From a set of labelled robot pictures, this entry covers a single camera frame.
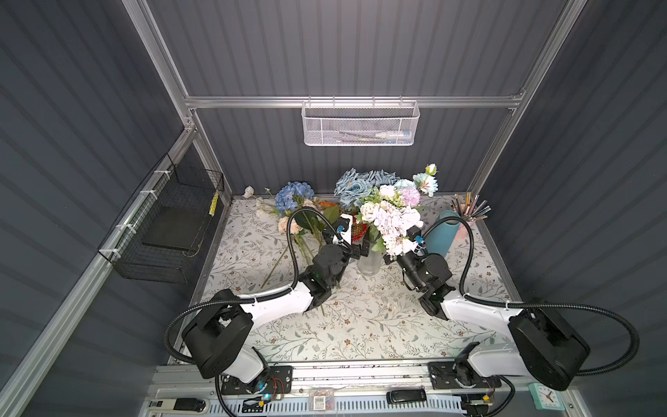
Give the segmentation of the clear glass vase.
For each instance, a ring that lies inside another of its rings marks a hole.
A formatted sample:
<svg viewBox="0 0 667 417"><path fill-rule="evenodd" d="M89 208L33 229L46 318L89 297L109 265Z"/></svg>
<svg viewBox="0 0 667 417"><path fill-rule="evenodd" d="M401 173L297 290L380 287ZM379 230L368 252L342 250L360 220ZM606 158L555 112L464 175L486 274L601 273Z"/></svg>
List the clear glass vase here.
<svg viewBox="0 0 667 417"><path fill-rule="evenodd" d="M370 248L366 255L363 255L357 262L357 269L363 276L375 276L380 272L384 252Z"/></svg>

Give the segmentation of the red gerbera flower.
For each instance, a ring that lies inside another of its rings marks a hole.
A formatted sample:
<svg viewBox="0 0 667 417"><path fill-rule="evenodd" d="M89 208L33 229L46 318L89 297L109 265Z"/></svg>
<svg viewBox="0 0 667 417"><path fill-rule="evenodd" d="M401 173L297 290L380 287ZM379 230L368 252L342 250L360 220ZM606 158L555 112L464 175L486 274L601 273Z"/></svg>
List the red gerbera flower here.
<svg viewBox="0 0 667 417"><path fill-rule="evenodd" d="M361 243L368 232L368 225L365 223L355 223L352 227L352 242Z"/></svg>

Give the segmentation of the white pink flower bunch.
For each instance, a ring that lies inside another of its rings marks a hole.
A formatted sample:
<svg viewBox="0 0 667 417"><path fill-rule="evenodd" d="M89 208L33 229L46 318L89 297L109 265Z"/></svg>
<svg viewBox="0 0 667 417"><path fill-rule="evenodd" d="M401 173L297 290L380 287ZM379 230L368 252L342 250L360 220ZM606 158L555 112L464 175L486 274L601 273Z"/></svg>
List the white pink flower bunch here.
<svg viewBox="0 0 667 417"><path fill-rule="evenodd" d="M371 188L355 219L368 226L371 250L390 257L414 252L418 243L408 237L412 228L422 228L418 210L420 191L413 182Z"/></svg>

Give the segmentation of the dusty blue rose bunch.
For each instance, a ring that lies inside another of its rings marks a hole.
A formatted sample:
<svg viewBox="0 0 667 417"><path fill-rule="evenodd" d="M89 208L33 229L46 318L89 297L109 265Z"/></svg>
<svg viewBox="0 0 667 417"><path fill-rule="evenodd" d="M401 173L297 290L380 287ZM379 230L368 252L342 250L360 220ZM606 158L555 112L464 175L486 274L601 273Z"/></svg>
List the dusty blue rose bunch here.
<svg viewBox="0 0 667 417"><path fill-rule="evenodd" d="M399 180L395 173L371 170L360 173L355 168L346 171L335 184L335 196L344 210L361 206L361 201L370 196L373 188L393 185Z"/></svg>

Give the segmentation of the pale aqua peony stem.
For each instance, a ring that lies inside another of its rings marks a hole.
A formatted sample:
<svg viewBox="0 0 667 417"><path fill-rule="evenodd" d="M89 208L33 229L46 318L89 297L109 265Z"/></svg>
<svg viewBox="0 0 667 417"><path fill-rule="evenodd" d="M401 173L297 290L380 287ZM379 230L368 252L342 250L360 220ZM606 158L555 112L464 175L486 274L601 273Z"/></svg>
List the pale aqua peony stem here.
<svg viewBox="0 0 667 417"><path fill-rule="evenodd" d="M400 179L394 184L394 187L397 190L414 188L422 194L433 197L439 189L438 181L435 177L437 172L437 165L431 163L425 167L424 172L413 175L412 180Z"/></svg>

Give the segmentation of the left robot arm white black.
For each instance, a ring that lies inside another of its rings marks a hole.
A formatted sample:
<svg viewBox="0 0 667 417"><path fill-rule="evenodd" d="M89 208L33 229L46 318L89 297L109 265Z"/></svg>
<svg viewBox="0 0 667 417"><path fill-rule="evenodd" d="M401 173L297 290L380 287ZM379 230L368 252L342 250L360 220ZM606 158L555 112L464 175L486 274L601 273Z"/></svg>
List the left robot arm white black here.
<svg viewBox="0 0 667 417"><path fill-rule="evenodd" d="M300 271L291 226L295 218L306 215L324 222L326 244L313 264ZM352 244L352 228L352 215L342 214L330 222L314 208L299 208L286 225L294 269L290 285L254 295L236 295L227 289L216 293L172 319L163 334L165 349L177 361L196 365L205 380L228 375L260 390L269 378L269 365L255 347L246 344L248 335L272 321L316 309L328 300L340 285L349 261L361 256L360 248Z"/></svg>

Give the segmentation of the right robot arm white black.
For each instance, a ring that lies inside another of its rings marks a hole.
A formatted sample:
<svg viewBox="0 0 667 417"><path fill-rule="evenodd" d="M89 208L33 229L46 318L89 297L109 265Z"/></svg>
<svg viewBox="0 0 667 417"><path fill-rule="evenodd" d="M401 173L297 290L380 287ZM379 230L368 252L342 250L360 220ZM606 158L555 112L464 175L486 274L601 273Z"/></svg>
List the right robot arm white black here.
<svg viewBox="0 0 667 417"><path fill-rule="evenodd" d="M531 376L550 389L565 391L573 379L610 373L628 364L639 352L639 332L619 314L584 304L496 302L474 297L463 284L448 285L453 274L442 255L428 251L426 232L413 226L406 238L410 250L397 256L396 261L406 286L420 293L420 305L429 316L472 323L510 340L497 347L468 344L453 364L453 373L463 387L486 377ZM616 321L628 332L629 347L615 361L585 369L591 348L561 316L562 309L600 314Z"/></svg>

